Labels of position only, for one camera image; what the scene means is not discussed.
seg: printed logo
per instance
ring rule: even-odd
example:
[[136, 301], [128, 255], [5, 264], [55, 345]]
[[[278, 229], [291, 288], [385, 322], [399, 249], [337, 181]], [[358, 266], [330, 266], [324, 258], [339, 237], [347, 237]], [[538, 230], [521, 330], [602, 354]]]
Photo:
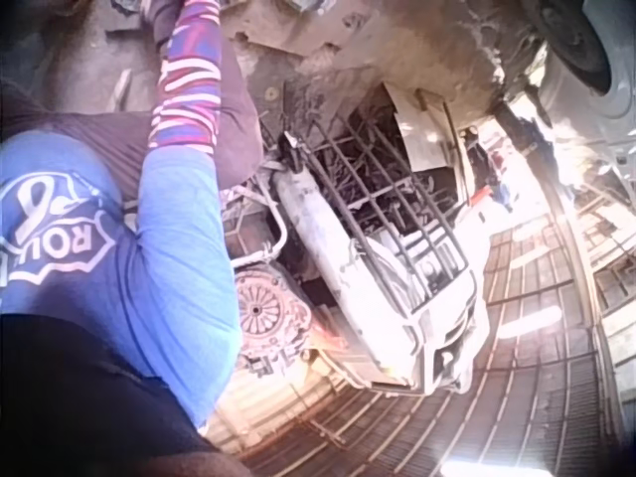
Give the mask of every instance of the printed logo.
[[14, 280], [40, 285], [53, 271], [91, 272], [115, 244], [96, 202], [64, 173], [27, 174], [3, 187], [0, 288]]

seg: car tire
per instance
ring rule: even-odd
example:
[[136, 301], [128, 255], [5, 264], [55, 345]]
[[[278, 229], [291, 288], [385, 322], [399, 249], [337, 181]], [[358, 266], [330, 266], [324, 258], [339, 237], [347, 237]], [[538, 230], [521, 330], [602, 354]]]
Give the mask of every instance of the car tire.
[[521, 0], [530, 22], [555, 54], [586, 85], [601, 94], [609, 91], [607, 54], [582, 12], [580, 0]]

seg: blue t-shirt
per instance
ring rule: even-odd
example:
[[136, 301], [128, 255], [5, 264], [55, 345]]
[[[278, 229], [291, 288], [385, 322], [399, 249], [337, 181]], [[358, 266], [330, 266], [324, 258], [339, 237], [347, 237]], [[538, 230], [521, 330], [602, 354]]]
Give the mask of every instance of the blue t-shirt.
[[201, 424], [240, 348], [213, 162], [184, 146], [149, 153], [134, 233], [87, 146], [32, 131], [0, 148], [2, 313], [81, 325]]

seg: striped sleeve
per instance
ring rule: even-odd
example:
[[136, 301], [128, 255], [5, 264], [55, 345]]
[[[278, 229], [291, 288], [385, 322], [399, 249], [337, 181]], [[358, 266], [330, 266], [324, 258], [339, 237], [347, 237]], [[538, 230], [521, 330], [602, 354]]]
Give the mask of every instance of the striped sleeve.
[[221, 106], [218, 0], [186, 0], [161, 66], [148, 147], [181, 145], [214, 158]]

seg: white car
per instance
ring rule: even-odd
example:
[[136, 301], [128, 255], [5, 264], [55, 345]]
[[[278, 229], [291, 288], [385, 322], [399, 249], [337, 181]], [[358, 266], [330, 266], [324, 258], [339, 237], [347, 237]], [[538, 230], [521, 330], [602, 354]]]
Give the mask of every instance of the white car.
[[521, 2], [551, 49], [540, 100], [556, 154], [605, 161], [636, 204], [636, 3]]

